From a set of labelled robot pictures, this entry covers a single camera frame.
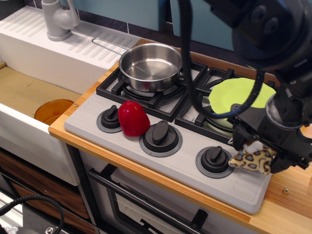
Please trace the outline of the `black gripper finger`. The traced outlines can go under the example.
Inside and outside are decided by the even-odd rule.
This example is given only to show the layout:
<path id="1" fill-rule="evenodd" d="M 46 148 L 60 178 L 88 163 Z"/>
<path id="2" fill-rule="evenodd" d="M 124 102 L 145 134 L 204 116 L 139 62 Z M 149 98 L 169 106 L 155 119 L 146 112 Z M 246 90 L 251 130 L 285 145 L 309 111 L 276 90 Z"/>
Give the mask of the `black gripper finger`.
<path id="1" fill-rule="evenodd" d="M 277 174 L 287 170 L 294 163 L 293 159 L 287 155 L 277 154 L 271 161 L 271 173 Z"/>
<path id="2" fill-rule="evenodd" d="M 239 151 L 248 142 L 253 142 L 254 136 L 244 126 L 236 126 L 233 133 L 233 147 Z"/>

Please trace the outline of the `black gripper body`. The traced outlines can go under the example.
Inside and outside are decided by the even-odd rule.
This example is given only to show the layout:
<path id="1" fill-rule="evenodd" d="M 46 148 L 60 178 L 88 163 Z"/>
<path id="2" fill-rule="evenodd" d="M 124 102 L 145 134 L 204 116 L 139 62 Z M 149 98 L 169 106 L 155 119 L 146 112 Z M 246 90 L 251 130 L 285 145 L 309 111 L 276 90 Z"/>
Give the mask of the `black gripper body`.
<path id="1" fill-rule="evenodd" d="M 277 154 L 293 159 L 293 167 L 308 168 L 312 162 L 312 144 L 302 136 L 299 129 L 283 129 L 267 116 L 266 109 L 250 107 L 245 112 L 230 118 L 236 126 L 244 126 L 253 135 L 254 141 L 260 141 Z"/>

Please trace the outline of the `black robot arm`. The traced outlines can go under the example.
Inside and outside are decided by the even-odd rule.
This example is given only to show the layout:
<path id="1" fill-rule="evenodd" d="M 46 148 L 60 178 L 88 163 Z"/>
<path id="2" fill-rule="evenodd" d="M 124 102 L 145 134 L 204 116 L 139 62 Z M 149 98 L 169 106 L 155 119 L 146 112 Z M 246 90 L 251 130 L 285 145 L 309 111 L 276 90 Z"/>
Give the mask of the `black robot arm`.
<path id="1" fill-rule="evenodd" d="M 306 0 L 212 0 L 211 11 L 232 28 L 233 47 L 248 66 L 274 74 L 280 87 L 265 108 L 231 118 L 234 146 L 254 138 L 276 152 L 271 172 L 306 169 L 312 143 L 300 133 L 312 122 L 312 6 Z"/>

